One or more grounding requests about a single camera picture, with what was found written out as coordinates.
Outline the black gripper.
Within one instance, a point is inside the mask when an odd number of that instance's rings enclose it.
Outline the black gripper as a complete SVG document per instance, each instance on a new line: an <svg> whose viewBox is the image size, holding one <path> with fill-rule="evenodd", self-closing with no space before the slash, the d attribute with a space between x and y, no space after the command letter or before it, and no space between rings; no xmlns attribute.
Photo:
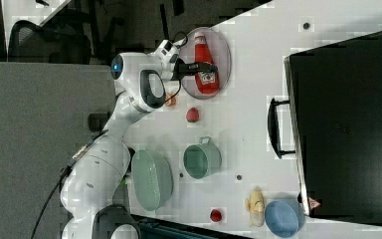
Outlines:
<svg viewBox="0 0 382 239"><path fill-rule="evenodd" d="M180 81L185 76L192 76L195 73L215 73L218 69L215 65L210 63L192 63L186 64L182 59L178 59L175 63L173 71L173 80Z"/></svg>

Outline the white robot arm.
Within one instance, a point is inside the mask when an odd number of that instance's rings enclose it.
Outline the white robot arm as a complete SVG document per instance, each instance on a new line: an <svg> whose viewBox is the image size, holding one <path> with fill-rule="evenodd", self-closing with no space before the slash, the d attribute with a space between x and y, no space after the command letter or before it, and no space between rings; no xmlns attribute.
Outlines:
<svg viewBox="0 0 382 239"><path fill-rule="evenodd" d="M131 161L122 142L124 134L165 104L166 82L218 70L208 61L185 63L179 53L178 45L164 40L152 53L120 53L113 58L114 110L101 133L64 170L60 200L73 218L64 226L61 239L120 239L117 233L125 224L120 216L126 210L113 203L113 195Z"/></svg>

